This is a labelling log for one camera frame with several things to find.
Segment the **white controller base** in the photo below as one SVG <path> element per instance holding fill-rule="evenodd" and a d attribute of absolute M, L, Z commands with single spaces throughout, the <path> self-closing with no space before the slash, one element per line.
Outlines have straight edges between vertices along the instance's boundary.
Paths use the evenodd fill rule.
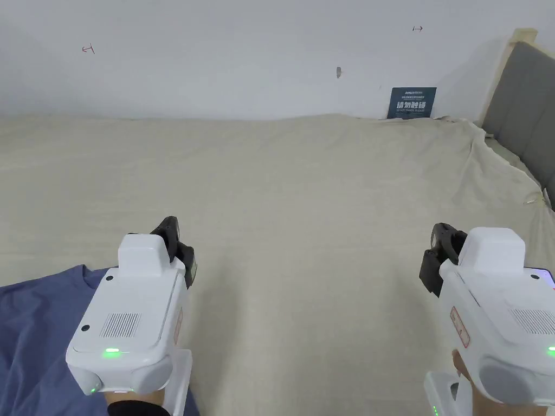
<path fill-rule="evenodd" d="M 432 416 L 472 416 L 472 387 L 466 377 L 428 372 L 424 389 Z"/>
<path fill-rule="evenodd" d="M 165 387 L 163 408 L 172 416 L 183 416 L 193 367 L 193 355 L 188 349 L 176 351 L 173 370 Z"/>

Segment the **speaker grille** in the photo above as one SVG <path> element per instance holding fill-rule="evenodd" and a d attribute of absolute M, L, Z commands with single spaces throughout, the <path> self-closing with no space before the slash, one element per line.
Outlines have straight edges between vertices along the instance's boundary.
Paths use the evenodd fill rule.
<path fill-rule="evenodd" d="M 541 309 L 511 309 L 520 326 L 529 334 L 555 335 L 555 316 Z"/>
<path fill-rule="evenodd" d="M 141 319 L 141 313 L 111 313 L 100 332 L 102 338 L 133 338 Z"/>

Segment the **blue sign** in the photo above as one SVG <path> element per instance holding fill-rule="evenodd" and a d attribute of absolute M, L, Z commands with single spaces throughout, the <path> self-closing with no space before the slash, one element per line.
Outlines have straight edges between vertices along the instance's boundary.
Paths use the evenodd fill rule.
<path fill-rule="evenodd" d="M 393 88 L 387 118 L 416 119 L 432 115 L 436 87 Z"/>

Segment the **blue cloth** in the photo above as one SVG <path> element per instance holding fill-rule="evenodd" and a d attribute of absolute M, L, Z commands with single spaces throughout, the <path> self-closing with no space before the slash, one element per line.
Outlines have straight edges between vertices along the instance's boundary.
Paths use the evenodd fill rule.
<path fill-rule="evenodd" d="M 76 266 L 0 288 L 0 415 L 107 415 L 104 396 L 85 396 L 65 363 L 106 270 Z M 197 415 L 189 391 L 185 416 Z"/>

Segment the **beige fabric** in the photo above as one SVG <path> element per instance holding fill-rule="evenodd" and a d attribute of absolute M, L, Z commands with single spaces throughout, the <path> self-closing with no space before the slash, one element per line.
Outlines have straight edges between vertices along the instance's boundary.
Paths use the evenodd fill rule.
<path fill-rule="evenodd" d="M 434 223 L 511 227 L 555 270 L 553 212 L 467 121 L 0 121 L 3 284 L 117 262 L 177 215 L 205 415 L 428 414 L 450 366 L 418 272 Z"/>

